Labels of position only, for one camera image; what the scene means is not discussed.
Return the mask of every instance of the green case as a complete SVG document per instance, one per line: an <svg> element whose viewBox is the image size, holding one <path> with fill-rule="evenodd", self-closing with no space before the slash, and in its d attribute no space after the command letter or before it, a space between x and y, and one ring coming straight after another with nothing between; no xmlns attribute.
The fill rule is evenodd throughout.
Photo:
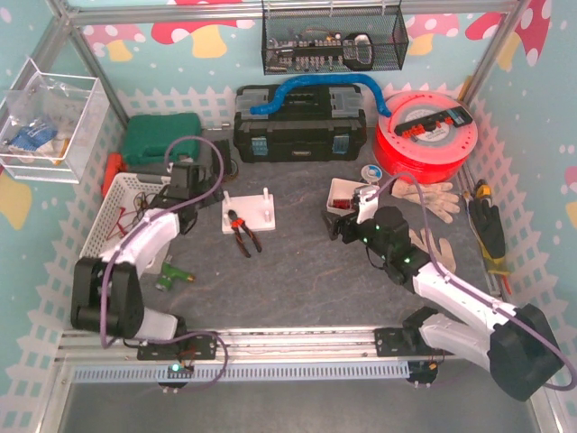
<svg viewBox="0 0 577 433"><path fill-rule="evenodd" d="M136 115L128 122L121 154L128 165L162 162L164 152L173 141L184 135L200 135L201 131L200 119L195 113ZM175 146L170 160L177 161L180 156L195 160L198 151L196 140L186 140Z"/></svg>

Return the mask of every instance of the pliers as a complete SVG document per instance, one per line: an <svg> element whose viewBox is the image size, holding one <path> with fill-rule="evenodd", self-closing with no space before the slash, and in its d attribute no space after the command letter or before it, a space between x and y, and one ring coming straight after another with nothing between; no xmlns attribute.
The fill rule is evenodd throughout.
<svg viewBox="0 0 577 433"><path fill-rule="evenodd" d="M243 253L244 257L246 257L247 259L251 258L251 254L247 251L246 247L244 246L243 239L241 238L241 231L238 229L238 227L244 230L244 232L252 239L252 241L254 242L254 246L256 247L256 251L260 253L262 251L261 242L259 241L259 238L256 237L256 235L252 232L252 230L246 226L244 220L242 218L239 218L238 215L236 215L236 212L234 212L233 210L228 211L228 217L231 220L231 228L234 231L234 237L236 237L236 243L238 244L238 247L240 248L241 253Z"/></svg>

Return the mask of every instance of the white picket fence pattern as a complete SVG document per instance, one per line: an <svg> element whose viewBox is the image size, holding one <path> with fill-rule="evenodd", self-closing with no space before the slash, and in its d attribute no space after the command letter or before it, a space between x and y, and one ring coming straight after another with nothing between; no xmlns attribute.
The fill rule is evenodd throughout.
<svg viewBox="0 0 577 433"><path fill-rule="evenodd" d="M444 83L437 89L431 88L439 93L457 98L463 85L459 85L453 90L449 90ZM385 97L391 97L399 92L413 89L410 83L402 88L394 88L388 84L383 89ZM425 84L414 90L429 90L429 85ZM368 125L375 125L378 120L375 99L369 89L362 87L363 108ZM153 89L150 95L145 95L137 89L133 95L128 96L122 90L118 91L118 98L124 110L129 116L133 115L172 115L176 113L195 112L200 117L203 127L218 127L222 123L232 124L234 122L234 100L236 92L229 87L224 88L223 93L216 93L211 87L206 89L206 93L198 93L195 89L189 88L187 93L181 94L172 88L168 94Z"/></svg>
<svg viewBox="0 0 577 433"><path fill-rule="evenodd" d="M559 346L577 364L573 346L573 341L577 341L577 329L563 320L568 303L554 294L557 277L546 269L549 254L539 251L537 242L541 233L531 228L533 212L523 206L527 193L517 187L518 175L511 173L511 158L506 158L503 153L505 143L498 140L499 128L491 125L491 113L486 112L486 105L485 99L477 97L472 104L479 128L479 142L469 159L469 167L476 180L489 182L493 200L499 206L508 247L508 265L512 271L509 281L513 299L520 306L532 303L543 310ZM566 373L558 373L554 379L561 384L569 382ZM577 418L567 410L567 403L573 405L572 401L577 401L577 390L557 394L565 418L573 423L572 431L577 431Z"/></svg>
<svg viewBox="0 0 577 433"><path fill-rule="evenodd" d="M197 93L193 88L189 88L185 94L180 94L175 88L163 94L155 88L150 95L144 95L137 89L134 95L127 96L119 90L118 98L129 116L194 112L200 117L202 126L207 128L218 127L225 122L232 124L236 93L229 87L224 88L223 93L216 93L209 87L204 94Z"/></svg>
<svg viewBox="0 0 577 433"><path fill-rule="evenodd" d="M5 370L12 383L8 393L0 396L2 432L33 431L40 420L39 405L46 391L48 372L60 335L69 327L74 265L102 204L100 189L107 155L120 148L123 135L124 129L109 109L83 179L73 186L74 201L66 203L69 217L59 221L62 237L52 242L54 260L44 264L48 280L36 287L41 303L28 313L32 330L17 340L22 349L20 362Z"/></svg>

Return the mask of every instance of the cable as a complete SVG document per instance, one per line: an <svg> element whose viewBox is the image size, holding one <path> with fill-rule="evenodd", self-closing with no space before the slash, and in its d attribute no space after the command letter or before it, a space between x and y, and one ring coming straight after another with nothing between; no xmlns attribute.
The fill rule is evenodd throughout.
<svg viewBox="0 0 577 433"><path fill-rule="evenodd" d="M215 338L216 341L218 342L218 344L223 348L224 360L223 360L223 365L222 365L221 369L219 370L218 374L213 379L211 379L208 382L197 385L197 386L193 386L193 387L188 386L187 388L184 388L185 390L194 391L194 392L195 391L203 391L207 388L210 388L215 383L220 381L220 379L224 376L224 373L226 372L226 367L228 366L228 362L230 360L230 355L228 354L228 347L226 347L226 343L224 342L224 340L216 332L211 332L211 331L189 332L188 334L185 334L184 336L177 336L176 338L172 338L171 340L148 340L149 343L152 343L154 345L171 345L171 344L177 343L179 341L188 340L189 338L195 338L196 336L211 336L211 337Z"/></svg>
<svg viewBox="0 0 577 433"><path fill-rule="evenodd" d="M482 305L490 308L492 311L494 311L496 313L499 313L501 316L503 316L507 320L510 320L515 325L517 325L518 327L523 329L530 336L532 336L534 339L536 339L539 343L541 343L547 349L549 349L551 352L553 352L555 354L555 356L557 356L565 364L565 366L569 370L569 373L571 374L571 380L569 381L569 383L566 385L555 385L552 383L545 383L543 385L544 387L549 388L551 390L555 390L555 391L570 391L570 390L574 389L575 387L577 387L577 370L575 369L575 366L572 364L572 362L569 360L569 358L561 350L559 350L554 344L552 344L544 336L542 336L541 334L536 332L533 328L529 327L528 325L526 325L525 323L520 321L515 316L512 316L507 311L505 311L504 309L501 309L498 306L494 306L491 302L489 302L488 300L485 300L482 296L479 296L473 290L469 290L468 288L464 287L460 282L454 281L451 278L450 274L445 273L443 271L443 269L441 268L441 266L439 266L439 263L436 260L435 254L433 252L433 248L431 247L431 240L430 240L431 229L429 228L428 217L426 215L425 196L423 195L423 190L421 189L421 186L419 185L417 179L415 179L415 176L413 176L411 173L406 172L406 171L402 171L402 172L395 174L389 180L387 180L384 183L384 185L382 187L380 187L379 190L377 190L377 192L375 194L373 194L371 197L367 198L367 201L372 201L374 199L377 199L378 196L383 191L389 190L389 187L392 184L392 182L394 182L396 179L398 179L400 177L410 178L412 180L412 182L415 184L415 187L417 188L417 193L418 193L418 197L420 200L421 209L423 210L423 219L424 219L424 223L425 223L426 249L428 250L429 255L431 256L431 263L435 267L435 270L437 272L439 272L439 275L441 275L441 277L443 277L445 281L451 283L456 289L469 295L471 298L477 300Z"/></svg>
<svg viewBox="0 0 577 433"><path fill-rule="evenodd" d="M218 158L219 161L219 167L220 170L218 172L218 178L216 179L215 185L213 185L213 187L211 189L209 189L207 192L205 192L204 194L201 194L198 197L194 197L190 200L187 200L185 202L179 203L173 207L169 207L168 209L163 209L161 210L161 212L159 212L158 214L155 214L153 216L151 216L148 220L146 218L143 219L143 221L145 221L144 224L138 225L136 226L133 230L131 230L131 232L118 244L118 247L116 248L116 250L114 251L112 257L110 258L110 262L108 262L108 264L105 267L105 273L102 279L102 289L101 289L101 293L100 293L100 343L102 344L102 347L104 349L107 349L108 347L110 347L112 345L112 343L116 340L116 338L112 338L111 340L107 341L106 340L106 313L107 313L107 301L108 301L108 283L110 282L110 276L112 273L112 268L114 267L114 264L116 262L116 259L118 258L118 256L120 256L121 252L123 251L123 249L146 227L148 227L152 222L156 221L158 218L163 217L164 215L170 213L170 212L175 212L179 209L182 209L183 207L186 206L190 206L190 205L194 205L195 203L210 197L215 191L216 189L220 186L222 180L223 180L223 176L224 176L224 162L223 162L223 157L220 154L220 152L218 151L218 149L216 148L216 146L209 142L206 138L203 137L199 137L196 135L186 135L184 137L180 137L177 140L175 140L174 142L172 142L170 144L170 146L168 147L168 149L166 150L166 153L164 155L164 161L165 164L167 164L168 167L168 159L169 159L169 155L170 155L170 151L174 148L174 146L176 146L178 143L181 143L185 140L199 140L202 143L208 144L213 151L216 152L216 156ZM161 341L159 343L156 344L164 344L164 345L168 345L171 343L174 343L175 341L172 340L168 340L168 341ZM228 359L227 359L227 354L228 352L226 350L224 350L224 352L226 353L226 357L224 359L224 362L227 363Z"/></svg>

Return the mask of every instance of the black toolbox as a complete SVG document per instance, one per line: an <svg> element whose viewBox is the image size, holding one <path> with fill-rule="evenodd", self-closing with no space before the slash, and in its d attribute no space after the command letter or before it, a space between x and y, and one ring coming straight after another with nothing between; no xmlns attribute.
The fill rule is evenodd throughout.
<svg viewBox="0 0 577 433"><path fill-rule="evenodd" d="M246 86L236 95L234 145L244 162L352 161L367 141L362 94L354 85L295 88L272 115L252 106L274 98L278 86Z"/></svg>

